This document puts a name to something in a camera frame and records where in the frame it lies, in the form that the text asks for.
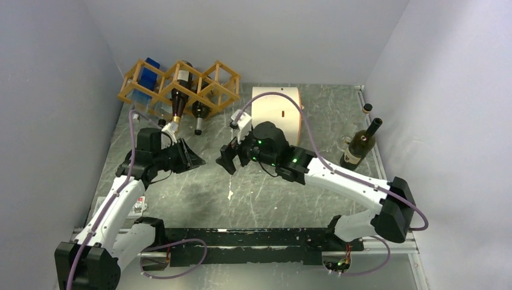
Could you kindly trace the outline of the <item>clear glass bottle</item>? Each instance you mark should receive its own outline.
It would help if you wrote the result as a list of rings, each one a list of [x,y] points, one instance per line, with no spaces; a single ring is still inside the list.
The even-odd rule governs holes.
[[[350,142],[352,141],[352,139],[353,139],[353,136],[343,136],[343,137],[342,137],[342,144],[343,144],[344,146],[347,146],[347,145],[349,145],[349,144],[350,144]]]

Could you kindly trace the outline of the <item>dark green labelled wine bottle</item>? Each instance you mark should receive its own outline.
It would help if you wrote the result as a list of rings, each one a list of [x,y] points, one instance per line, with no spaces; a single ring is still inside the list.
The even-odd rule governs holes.
[[[354,171],[376,143],[375,134],[383,124],[381,118],[374,118],[366,130],[354,134],[340,158],[340,166]]]

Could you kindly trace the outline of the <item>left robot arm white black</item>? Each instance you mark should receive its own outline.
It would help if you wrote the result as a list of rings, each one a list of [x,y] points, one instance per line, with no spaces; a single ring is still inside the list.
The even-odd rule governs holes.
[[[160,128],[132,134],[132,150],[120,164],[107,197],[87,226],[54,253],[60,289],[116,289],[121,273],[144,250],[167,248],[161,219],[141,217],[121,234],[130,211],[160,171],[183,173],[205,165],[183,139],[164,147]]]

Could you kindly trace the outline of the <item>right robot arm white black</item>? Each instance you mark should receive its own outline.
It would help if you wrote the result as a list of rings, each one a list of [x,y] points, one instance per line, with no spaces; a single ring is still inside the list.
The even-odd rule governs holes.
[[[320,159],[314,152],[289,144],[284,132],[271,122],[243,130],[220,149],[216,163],[230,175],[251,161],[271,166],[277,177],[289,182],[331,190],[363,205],[366,210],[336,217],[333,229],[325,235],[327,245],[341,250],[360,237],[378,235],[387,241],[403,243],[414,215],[415,201],[408,183],[399,177],[392,181],[370,178]]]

